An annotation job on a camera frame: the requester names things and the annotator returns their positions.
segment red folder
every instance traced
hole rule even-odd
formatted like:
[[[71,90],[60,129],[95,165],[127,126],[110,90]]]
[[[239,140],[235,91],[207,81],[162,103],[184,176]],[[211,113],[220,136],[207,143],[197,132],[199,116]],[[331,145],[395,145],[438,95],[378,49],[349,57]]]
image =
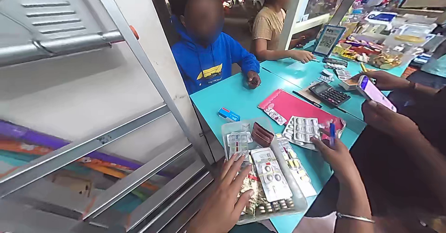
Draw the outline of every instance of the red folder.
[[[261,110],[266,110],[269,108],[274,109],[287,120],[287,123],[292,116],[298,116],[305,118],[317,118],[319,124],[325,125],[327,129],[332,121],[336,126],[336,130],[343,131],[345,126],[345,122],[341,118],[333,116],[324,110],[295,97],[283,89],[277,89],[274,91],[270,96],[262,101],[258,107]]]

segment person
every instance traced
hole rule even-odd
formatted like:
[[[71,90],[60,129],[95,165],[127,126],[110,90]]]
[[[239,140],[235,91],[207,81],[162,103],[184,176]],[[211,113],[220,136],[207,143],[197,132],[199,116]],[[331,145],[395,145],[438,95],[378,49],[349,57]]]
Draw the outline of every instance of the person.
[[[285,21],[285,10],[289,0],[267,0],[265,6],[257,14],[253,25],[253,52],[260,61],[275,61],[283,58],[293,58],[302,63],[313,59],[313,54],[304,50],[277,51],[279,37]],[[292,39],[289,48],[305,44],[307,39],[301,36]]]
[[[352,154],[364,178],[376,213],[389,206],[446,212],[446,90],[410,82],[384,71],[363,73],[382,91],[400,90],[415,104],[389,110],[374,101],[362,105],[369,125]]]
[[[330,146],[328,140],[320,141],[312,138],[311,141],[322,153],[323,158],[330,163],[334,174],[339,179],[337,211],[344,215],[371,219],[367,194],[347,147],[340,139],[335,139],[333,146]],[[243,180],[248,176],[252,165],[240,169],[245,156],[240,156],[237,161],[236,157],[236,154],[233,155],[223,164],[220,178],[217,180],[218,186],[192,218],[187,233],[224,233],[231,230],[237,223],[253,191],[244,192],[237,200]],[[334,231],[336,233],[371,233],[373,223],[339,217]]]
[[[170,0],[172,23],[181,40],[172,53],[189,95],[231,76],[231,65],[240,65],[250,88],[260,85],[260,65],[240,43],[222,32],[220,0]]]

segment purple strip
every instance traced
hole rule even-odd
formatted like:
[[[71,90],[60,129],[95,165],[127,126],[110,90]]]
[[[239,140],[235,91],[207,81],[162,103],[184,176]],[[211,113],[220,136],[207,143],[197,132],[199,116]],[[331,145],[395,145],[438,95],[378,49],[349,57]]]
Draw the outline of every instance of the purple strip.
[[[56,136],[40,133],[30,128],[19,126],[14,123],[3,120],[0,120],[0,135],[24,141],[32,145],[41,145],[44,147],[51,148],[53,150],[62,148],[63,146],[66,146],[71,143],[70,141],[58,138]],[[106,162],[119,164],[128,167],[132,170],[136,170],[137,168],[142,166],[140,164],[129,162],[116,156],[111,156],[96,151],[91,152],[86,156]]]

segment turquoise counter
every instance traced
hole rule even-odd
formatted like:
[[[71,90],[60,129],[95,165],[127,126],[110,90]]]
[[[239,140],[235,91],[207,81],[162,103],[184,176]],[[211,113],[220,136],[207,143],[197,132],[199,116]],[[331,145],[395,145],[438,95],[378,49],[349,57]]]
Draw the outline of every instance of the turquoise counter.
[[[226,121],[217,114],[221,107],[225,107],[239,114],[242,120],[267,117],[257,105],[274,90],[282,88],[288,93],[292,93],[293,90],[301,90],[301,88],[291,82],[285,81],[281,77],[264,69],[260,69],[259,76],[262,83],[254,90],[248,89],[248,86],[245,83],[246,79],[239,73],[190,96],[201,115],[209,124],[212,132],[220,141],[220,144],[223,145],[221,126],[226,123]],[[350,148],[363,131],[365,123],[354,116],[348,113],[343,113],[335,108],[324,106],[322,109],[335,116],[341,117],[346,121],[347,127],[343,132],[341,140],[348,148]],[[281,133],[285,128],[284,126],[278,125],[273,120],[270,121],[274,133]],[[318,152],[304,149],[293,144],[292,146],[301,160],[302,165],[307,170],[311,182],[319,194],[322,187],[332,175],[329,165],[324,162]],[[311,206],[315,199],[316,196],[307,198],[308,207]],[[271,221],[279,233],[291,233],[303,216],[304,213],[300,213],[291,216],[275,217],[272,218]]]
[[[270,71],[271,73],[281,77],[282,79],[290,83],[293,83],[297,87],[303,89],[307,88],[311,82],[319,81],[317,78],[321,76],[321,72],[324,69],[324,63],[322,63],[323,59],[322,57],[316,56],[316,58],[321,62],[311,61],[304,64],[288,58],[288,59],[281,59],[278,61],[264,61],[260,64],[260,66]],[[371,65],[365,65],[365,66],[366,68],[376,69]],[[401,76],[406,67],[407,65],[399,66],[386,71],[396,76]],[[349,61],[346,70],[348,70],[350,74],[353,76],[361,72],[361,66],[358,62]],[[348,101],[341,104],[339,107],[347,111],[349,114],[357,117],[358,119],[363,120],[364,117],[361,112],[361,105],[365,100],[364,97],[356,90],[345,91],[341,86],[339,86],[339,83],[341,81],[337,78],[337,76],[335,75],[333,76],[333,78],[335,80],[329,83],[329,85],[331,85],[338,91],[348,94],[351,97]]]

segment white wall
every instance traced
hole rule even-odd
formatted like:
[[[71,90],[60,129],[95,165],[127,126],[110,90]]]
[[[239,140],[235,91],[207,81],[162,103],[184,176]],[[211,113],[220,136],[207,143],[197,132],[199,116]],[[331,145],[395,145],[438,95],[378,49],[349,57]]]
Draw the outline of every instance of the white wall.
[[[198,120],[152,1],[115,1],[137,30],[142,47],[198,137]],[[111,49],[0,68],[0,117],[73,141],[161,103],[160,95],[124,42]],[[181,128],[168,114],[101,150],[147,162],[164,150],[158,146],[181,138]],[[204,139],[199,141],[211,160]]]

